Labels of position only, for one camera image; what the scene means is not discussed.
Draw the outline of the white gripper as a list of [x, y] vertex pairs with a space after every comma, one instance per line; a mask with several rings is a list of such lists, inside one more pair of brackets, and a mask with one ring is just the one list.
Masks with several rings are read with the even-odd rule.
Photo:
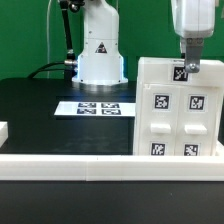
[[213, 34], [215, 0], [171, 0], [174, 30], [180, 37], [187, 73], [200, 71], [204, 39]]

